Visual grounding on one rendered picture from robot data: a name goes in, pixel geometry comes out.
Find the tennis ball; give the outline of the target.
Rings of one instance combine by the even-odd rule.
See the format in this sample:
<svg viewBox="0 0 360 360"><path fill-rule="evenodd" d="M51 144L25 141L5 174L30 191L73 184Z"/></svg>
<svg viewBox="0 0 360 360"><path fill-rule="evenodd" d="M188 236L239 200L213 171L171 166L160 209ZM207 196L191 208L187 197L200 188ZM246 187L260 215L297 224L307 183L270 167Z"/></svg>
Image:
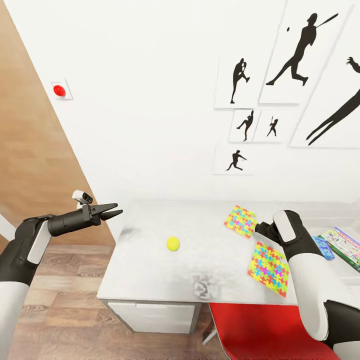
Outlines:
<svg viewBox="0 0 360 360"><path fill-rule="evenodd" d="M176 236L171 236L166 243L166 246L171 251L176 251L180 247L180 241Z"/></svg>

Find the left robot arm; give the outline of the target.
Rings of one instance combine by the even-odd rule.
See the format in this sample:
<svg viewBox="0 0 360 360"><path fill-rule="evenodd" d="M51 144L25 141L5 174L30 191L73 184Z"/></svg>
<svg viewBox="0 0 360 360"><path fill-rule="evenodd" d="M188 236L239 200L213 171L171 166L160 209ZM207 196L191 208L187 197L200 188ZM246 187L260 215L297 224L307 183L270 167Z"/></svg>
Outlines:
<svg viewBox="0 0 360 360"><path fill-rule="evenodd" d="M117 203L91 205L93 198L81 190L74 191L72 198L80 210L25 219L0 255L0 360L8 360L22 308L51 238L98 227L101 220L123 213L109 211Z"/></svg>

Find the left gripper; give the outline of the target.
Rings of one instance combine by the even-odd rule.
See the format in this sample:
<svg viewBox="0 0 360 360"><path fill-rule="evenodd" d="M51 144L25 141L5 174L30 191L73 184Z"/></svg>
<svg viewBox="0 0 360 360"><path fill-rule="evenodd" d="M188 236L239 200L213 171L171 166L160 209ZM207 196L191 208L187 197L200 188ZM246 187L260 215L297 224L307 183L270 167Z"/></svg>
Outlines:
<svg viewBox="0 0 360 360"><path fill-rule="evenodd" d="M101 220L107 221L123 213L122 209L109 211L117 206L117 203L99 204L96 206L85 204L81 210L66 213L63 217L63 225L68 233L91 226L98 227L101 225Z"/></svg>

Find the jigsaw puzzle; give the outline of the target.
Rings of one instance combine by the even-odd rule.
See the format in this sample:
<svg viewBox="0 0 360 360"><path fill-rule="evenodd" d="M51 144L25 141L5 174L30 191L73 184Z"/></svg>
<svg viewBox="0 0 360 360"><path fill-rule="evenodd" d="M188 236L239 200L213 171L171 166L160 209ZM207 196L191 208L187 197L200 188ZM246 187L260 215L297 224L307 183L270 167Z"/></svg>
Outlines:
<svg viewBox="0 0 360 360"><path fill-rule="evenodd" d="M249 240L258 223L252 216L257 217L255 213L236 205L224 222L224 226Z"/></svg>
<svg viewBox="0 0 360 360"><path fill-rule="evenodd" d="M288 263L280 263L280 258L287 259L284 254L258 241L246 275L285 299L290 267Z"/></svg>

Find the board game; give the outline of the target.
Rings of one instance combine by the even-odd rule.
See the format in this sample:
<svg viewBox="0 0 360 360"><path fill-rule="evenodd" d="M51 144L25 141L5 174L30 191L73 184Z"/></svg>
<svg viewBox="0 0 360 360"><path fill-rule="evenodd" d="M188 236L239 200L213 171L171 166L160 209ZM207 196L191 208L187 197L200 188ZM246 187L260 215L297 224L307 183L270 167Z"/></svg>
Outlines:
<svg viewBox="0 0 360 360"><path fill-rule="evenodd" d="M312 236L312 238L327 260L332 261L335 259L335 256L325 239L319 238L319 236L318 237Z"/></svg>
<svg viewBox="0 0 360 360"><path fill-rule="evenodd" d="M360 272L360 244L337 227L320 234L330 248Z"/></svg>

